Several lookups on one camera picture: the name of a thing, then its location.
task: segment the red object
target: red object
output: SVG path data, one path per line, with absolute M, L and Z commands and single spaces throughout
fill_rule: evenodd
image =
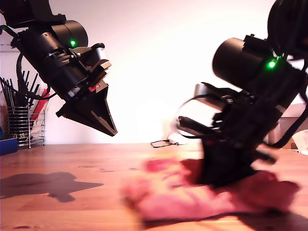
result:
M 47 93 L 47 90 L 44 89 L 43 95 L 45 95 Z M 35 107 L 33 114 L 30 118 L 30 124 L 32 125 L 34 123 L 34 121 L 38 118 L 38 114 L 42 111 L 42 109 L 44 108 L 45 104 L 47 103 L 48 100 L 40 100 L 37 104 L 37 106 Z
M 226 213 L 289 212 L 299 186 L 259 171 L 228 187 L 196 185 L 201 160 L 158 159 L 126 181 L 122 194 L 144 220 L 194 220 Z

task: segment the green led light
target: green led light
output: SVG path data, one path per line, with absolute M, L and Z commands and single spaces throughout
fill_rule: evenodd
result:
M 276 63 L 274 61 L 271 61 L 269 64 L 268 64 L 268 67 L 269 68 L 274 68 L 276 66 Z

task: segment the dish rack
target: dish rack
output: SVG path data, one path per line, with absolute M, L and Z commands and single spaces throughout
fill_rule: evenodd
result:
M 33 144 L 46 145 L 46 111 L 32 113 L 27 107 L 8 107 L 8 131 L 11 138 L 17 138 L 19 147 Z

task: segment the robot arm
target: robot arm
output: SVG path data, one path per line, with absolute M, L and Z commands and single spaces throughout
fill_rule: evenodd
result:
M 306 102 L 305 111 L 280 141 L 267 145 L 283 147 L 308 117 L 307 13 L 306 0 L 277 0 L 269 14 L 267 39 L 254 35 L 244 40 L 231 38 L 217 49 L 215 75 L 242 91 L 219 89 L 208 83 L 198 85 L 195 99 L 205 98 L 203 101 L 221 112 L 215 114 L 211 127 L 179 117 L 180 130 L 196 131 L 197 138 L 202 139 L 201 184 L 220 187 L 251 176 L 255 171 L 250 166 L 256 159 L 275 163 L 257 147 L 297 94 Z M 289 55 L 305 61 L 302 70 L 292 67 Z
M 65 15 L 53 15 L 48 0 L 1 0 L 0 12 L 7 23 L 1 29 L 13 36 L 11 46 L 21 52 L 16 69 L 19 90 L 42 99 L 26 90 L 21 74 L 24 56 L 48 88 L 65 100 L 58 116 L 116 135 L 106 101 L 108 85 L 103 81 L 111 66 L 103 58 L 104 44 L 88 47 L 83 26 L 67 21 Z M 9 27 L 28 29 L 16 34 Z

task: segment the wooden tabletop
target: wooden tabletop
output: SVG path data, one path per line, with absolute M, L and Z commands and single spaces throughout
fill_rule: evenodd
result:
M 151 156 L 200 158 L 199 144 L 47 145 L 1 156 L 1 230 L 31 231 L 308 231 L 308 156 L 271 150 L 281 180 L 302 186 L 287 216 L 221 216 L 183 223 L 143 223 L 119 193 Z

